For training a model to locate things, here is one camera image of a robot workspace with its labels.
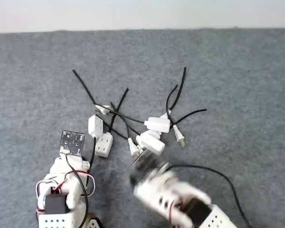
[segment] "black power cord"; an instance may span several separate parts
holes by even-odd
[[[253,228],[253,227],[250,225],[250,223],[249,223],[249,221],[248,221],[248,219],[247,219],[245,213],[244,213],[243,210],[242,210],[242,207],[241,207],[241,205],[240,205],[240,203],[239,203],[238,194],[237,194],[237,191],[236,191],[236,189],[235,189],[233,183],[231,182],[231,180],[230,180],[225,174],[223,174],[223,173],[221,173],[221,172],[219,172],[219,171],[217,171],[217,170],[214,170],[214,169],[212,169],[212,168],[206,167],[206,166],[201,166],[201,165],[189,165],[189,164],[171,165],[170,167],[167,168],[166,171],[169,171],[169,170],[171,170],[171,169],[173,169],[173,168],[195,168],[195,169],[208,170],[208,171],[214,172],[214,173],[220,175],[221,177],[223,177],[223,178],[229,183],[229,185],[231,186],[231,189],[232,189],[232,192],[233,192],[233,195],[234,195],[236,204],[237,204],[237,208],[238,208],[238,210],[239,210],[239,212],[240,212],[240,214],[241,214],[243,220],[245,221],[246,225],[247,225],[249,228]]]
[[[116,114],[116,115],[118,115],[118,116],[122,116],[123,118],[132,120],[132,121],[137,122],[137,123],[140,123],[140,124],[144,124],[144,121],[140,121],[140,120],[133,119],[133,118],[128,117],[128,116],[126,116],[126,115],[124,115],[124,114],[121,114],[121,113],[119,113],[119,112],[116,112],[116,111],[114,111],[114,110],[112,110],[112,109],[110,109],[110,108],[107,108],[107,107],[105,107],[105,106],[103,106],[103,105],[101,105],[101,104],[96,103],[96,101],[95,101],[94,98],[92,97],[92,95],[91,95],[89,89],[86,87],[85,83],[83,82],[83,80],[81,79],[81,77],[79,76],[79,74],[78,74],[75,70],[72,70],[72,71],[73,71],[73,73],[75,74],[75,76],[78,78],[78,80],[81,82],[82,86],[85,88],[85,91],[86,91],[87,94],[89,95],[89,97],[90,97],[90,99],[92,100],[92,103],[93,103],[94,105],[98,105],[98,106],[100,106],[100,107],[102,107],[102,108],[104,108],[104,109],[106,109],[106,110],[109,110],[110,112],[112,112],[112,113],[114,113],[114,114]]]
[[[112,102],[110,102],[110,105],[112,106],[112,108],[113,108],[114,110],[116,110],[116,108],[115,108],[115,106],[114,106],[114,104],[113,104]],[[132,127],[128,124],[128,122],[127,122],[122,116],[120,116],[119,118],[121,118],[121,120],[125,123],[125,125],[127,126],[127,128],[130,128],[134,133],[136,133],[137,135],[140,135],[140,133],[139,133],[137,130],[135,130],[134,128],[132,128]]]
[[[177,87],[178,87],[178,85],[176,85],[176,86],[172,89],[172,91],[169,93],[169,95],[168,95],[168,97],[167,97],[167,101],[166,101],[166,113],[167,113],[167,117],[168,117],[168,119],[170,120],[172,126],[174,125],[174,121],[172,120],[172,118],[171,118],[171,116],[170,116],[170,114],[169,114],[168,103],[169,103],[169,98],[170,98],[171,94],[176,90]]]
[[[89,89],[86,87],[85,83],[83,82],[83,80],[81,79],[81,77],[79,76],[79,74],[75,71],[75,70],[72,70],[74,75],[78,78],[78,80],[81,82],[82,86],[84,87],[86,93],[89,95],[89,98],[91,99],[92,103],[93,104],[97,104],[96,101],[94,100],[93,96],[91,95]]]
[[[205,112],[205,111],[207,111],[207,108],[195,110],[195,111],[193,111],[193,112],[191,112],[191,113],[188,113],[188,114],[184,115],[181,119],[177,120],[174,124],[180,123],[181,121],[183,121],[184,119],[186,119],[188,116],[191,116],[191,115],[193,115],[193,114],[195,114],[195,113],[200,113],[200,112]]]
[[[95,150],[96,150],[96,141],[97,139],[94,137],[94,145],[93,145],[93,152],[92,152],[92,156],[91,156],[91,160],[90,160],[90,168],[88,170],[88,172],[90,172],[92,164],[94,162],[94,157],[95,157]]]
[[[101,118],[101,117],[100,117],[99,115],[97,115],[97,114],[96,114],[96,116],[104,122],[104,125],[105,125],[105,126],[107,126],[108,128],[110,128],[110,125],[109,125],[106,121],[104,121],[103,118]],[[114,128],[111,128],[111,129],[112,129],[113,132],[115,132],[117,135],[119,135],[119,136],[122,137],[123,139],[128,140],[127,137],[125,137],[123,134],[119,133],[119,132],[118,132],[117,130],[115,130]]]
[[[116,112],[119,111],[120,106],[122,105],[122,103],[123,103],[123,101],[124,101],[124,98],[125,98],[125,96],[127,95],[128,91],[129,91],[129,89],[127,88],[127,89],[125,90],[125,92],[123,93],[123,96],[122,96],[122,98],[120,99],[117,108],[113,108],[114,111],[116,111]],[[108,131],[108,132],[111,132],[111,131],[112,131],[112,127],[113,127],[113,123],[114,123],[115,118],[116,118],[116,114],[113,114],[112,119],[111,119],[111,123],[110,123],[110,127],[109,127],[109,131]]]
[[[85,222],[86,222],[86,217],[87,217],[87,214],[88,214],[88,211],[89,211],[89,200],[87,198],[86,189],[84,187],[84,184],[83,184],[82,180],[80,179],[79,174],[76,172],[76,170],[73,168],[73,166],[71,166],[70,163],[68,162],[67,154],[66,154],[66,162],[67,162],[68,166],[71,168],[72,172],[77,177],[77,179],[78,179],[78,181],[80,183],[80,186],[82,188],[82,191],[84,193],[84,196],[85,196],[85,215],[84,215],[84,218],[83,218],[81,224],[79,225],[79,228],[82,228],[84,226]]]
[[[182,86],[184,85],[184,82],[185,82],[186,70],[187,70],[187,68],[184,67],[184,71],[182,73],[182,78],[181,78],[181,83],[180,83],[180,89],[179,89],[179,91],[177,93],[175,101],[173,102],[172,106],[170,107],[170,110],[172,110],[175,107],[177,101],[179,100],[179,98],[181,96]]]

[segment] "red wire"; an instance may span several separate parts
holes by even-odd
[[[173,204],[174,204],[174,200],[172,201],[171,206],[170,206],[170,209],[169,209],[169,221],[170,221],[170,222],[171,222],[171,212],[172,212]]]
[[[55,188],[55,191],[57,191],[58,189],[61,188],[61,186],[63,185],[63,183],[66,182],[66,177],[67,177],[67,175],[70,174],[70,173],[72,173],[72,172],[73,172],[73,171],[70,171],[70,172],[67,172],[67,173],[65,174],[65,179],[63,180],[63,182],[61,182],[61,183]],[[90,175],[90,173],[84,172],[84,171],[80,171],[80,170],[76,170],[76,172],[78,172],[78,173],[83,173],[83,174],[89,174],[89,175]]]

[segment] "wire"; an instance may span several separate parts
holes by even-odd
[[[127,95],[128,91],[129,91],[129,89],[126,88],[125,92],[123,93],[122,98],[121,98],[120,101],[119,101],[119,104],[118,104],[117,108],[113,108],[114,111],[117,111],[117,112],[119,111],[120,106],[122,105],[122,103],[123,103],[123,101],[124,101],[124,98],[125,98],[125,96]],[[116,118],[116,114],[113,114],[112,119],[111,119],[111,123],[110,123],[110,127],[109,127],[109,131],[108,131],[108,132],[111,132],[115,118]]]
[[[172,120],[172,118],[171,118],[171,116],[170,116],[170,114],[169,114],[168,103],[169,103],[169,98],[170,98],[171,94],[176,90],[177,86],[178,86],[178,85],[176,85],[176,86],[174,87],[174,89],[172,89],[172,91],[169,93],[169,95],[168,95],[168,97],[167,97],[167,101],[166,101],[166,113],[167,113],[167,117],[168,117],[168,119],[170,120],[170,122],[171,122],[172,125],[174,125],[174,121]]]
[[[186,119],[188,116],[191,116],[195,113],[200,113],[200,112],[205,112],[207,111],[207,108],[204,108],[204,109],[199,109],[199,110],[195,110],[191,113],[188,113],[187,115],[184,115],[181,119],[179,119],[178,121],[176,121],[174,124],[179,124],[181,121],[183,121],[184,119]]]
[[[144,124],[144,121],[140,121],[140,120],[133,119],[133,118],[128,117],[128,116],[126,116],[126,115],[124,115],[124,114],[121,114],[121,113],[119,113],[119,112],[116,112],[116,111],[114,111],[114,110],[112,110],[112,109],[110,109],[110,108],[107,108],[107,107],[105,107],[105,106],[103,106],[103,105],[101,105],[101,104],[97,104],[97,105],[100,106],[100,107],[102,107],[102,108],[104,108],[104,109],[106,109],[106,110],[109,110],[109,111],[112,112],[112,113],[115,113],[115,114],[118,115],[118,116],[122,116],[123,118],[127,118],[127,119],[129,119],[129,120],[134,121],[134,122],[137,122],[137,123],[140,123],[140,124]]]
[[[36,197],[37,197],[37,199],[38,199],[39,196],[40,196],[39,185],[40,185],[41,183],[46,183],[46,184],[48,184],[48,183],[53,182],[54,184],[56,184],[56,186],[58,185],[58,182],[55,181],[55,180],[53,180],[52,178],[41,180],[41,181],[39,181],[39,182],[36,184],[35,191],[36,191]]]
[[[85,83],[83,82],[83,80],[81,79],[81,77],[79,76],[79,74],[75,71],[72,70],[74,75],[78,78],[78,80],[81,82],[82,86],[85,88],[86,93],[89,95],[89,98],[91,99],[91,101],[93,102],[93,104],[96,104],[96,101],[94,100],[94,98],[92,97],[89,89],[86,87]]]
[[[129,127],[126,125],[127,127],[127,134],[128,134],[128,138],[131,138],[131,134],[130,134],[130,131],[129,131]]]
[[[110,127],[110,125],[103,120],[103,118],[101,118],[99,115],[96,114],[96,116],[100,119],[102,119],[102,121],[104,122],[104,125],[107,126],[107,127]],[[119,135],[120,137],[124,138],[125,140],[128,140],[127,137],[125,137],[124,135],[122,135],[121,133],[119,133],[118,131],[116,131],[114,128],[112,128],[112,131],[115,132],[117,135]]]
[[[114,110],[112,110],[112,109],[110,109],[110,108],[107,108],[107,107],[105,107],[105,106],[103,106],[103,105],[101,105],[101,104],[96,103],[96,101],[95,101],[94,98],[92,97],[92,95],[91,95],[89,89],[86,87],[85,83],[83,82],[83,80],[81,79],[81,77],[79,76],[79,74],[78,74],[75,70],[72,70],[72,71],[73,71],[73,73],[75,74],[75,76],[78,78],[78,80],[81,82],[82,86],[85,88],[85,91],[86,91],[87,94],[89,95],[89,97],[90,97],[90,99],[92,100],[92,102],[93,102],[94,105],[98,105],[98,106],[100,106],[100,107],[102,107],[102,108],[104,108],[104,109],[106,109],[106,110],[109,110],[110,112],[115,113],[115,114],[118,115],[118,116],[122,116],[122,117],[127,118],[127,119],[129,119],[129,120],[132,120],[132,121],[134,121],[134,122],[137,122],[137,123],[140,123],[140,124],[144,124],[144,121],[135,120],[135,119],[133,119],[133,118],[131,118],[131,117],[128,117],[128,116],[126,116],[126,115],[124,115],[124,114],[121,114],[121,113],[116,112],[116,111],[114,111]]]
[[[96,150],[96,138],[94,137],[93,152],[92,152],[92,156],[91,156],[91,160],[90,160],[90,168],[89,168],[88,172],[90,172],[92,164],[93,164],[93,161],[94,161],[95,150]]]
[[[70,165],[70,163],[68,162],[68,159],[67,159],[67,154],[66,154],[66,162],[67,164],[69,165],[69,167],[71,168],[72,172],[75,174],[75,176],[77,177],[79,183],[80,183],[80,186],[82,188],[82,191],[84,192],[84,196],[85,196],[85,215],[84,215],[84,218],[82,219],[82,222],[79,226],[79,228],[82,228],[86,222],[86,217],[87,217],[87,214],[88,214],[88,211],[89,211],[89,200],[87,199],[87,193],[86,193],[86,189],[84,187],[84,184],[82,183],[81,179],[80,179],[80,176],[79,174],[77,173],[77,171],[73,168],[73,166]]]
[[[112,106],[112,108],[113,108],[114,110],[116,110],[116,109],[115,109],[115,106],[114,106],[114,104],[113,104],[112,102],[110,102],[110,105]],[[122,116],[120,116],[119,118],[121,118],[121,120],[125,123],[125,125],[126,125],[128,128],[130,128],[134,133],[140,135],[140,133],[139,133],[137,130],[135,130],[134,128],[132,128],[132,127],[128,124],[128,122],[127,122]]]
[[[184,71],[183,71],[183,73],[182,73],[182,78],[181,78],[181,83],[180,83],[180,89],[179,89],[179,91],[178,91],[178,93],[177,93],[177,96],[176,96],[176,98],[175,98],[175,101],[173,102],[172,106],[170,107],[170,110],[172,110],[172,109],[175,107],[177,101],[179,100],[179,98],[180,98],[180,96],[181,96],[181,90],[182,90],[182,86],[184,85],[185,76],[186,76],[186,69],[187,69],[187,68],[184,67]]]
[[[233,183],[231,182],[231,180],[230,180],[225,174],[223,174],[223,173],[221,173],[221,172],[219,172],[219,171],[217,171],[217,170],[214,170],[214,169],[212,169],[212,168],[206,167],[206,166],[201,166],[201,165],[189,165],[189,164],[171,165],[170,167],[167,168],[166,171],[169,171],[169,170],[171,170],[171,169],[173,169],[173,168],[196,168],[196,169],[208,170],[208,171],[214,172],[214,173],[220,175],[221,177],[223,177],[223,178],[229,183],[229,185],[231,186],[231,189],[232,189],[232,192],[233,192],[233,195],[234,195],[236,204],[237,204],[237,208],[238,208],[238,210],[239,210],[239,212],[240,212],[240,214],[241,214],[243,220],[245,221],[246,225],[247,225],[249,228],[253,228],[253,227],[250,225],[248,219],[246,218],[245,213],[244,213],[243,210],[242,210],[242,207],[241,207],[241,205],[240,205],[240,203],[239,203],[238,194],[237,194],[237,191],[236,191],[236,189],[235,189]]]

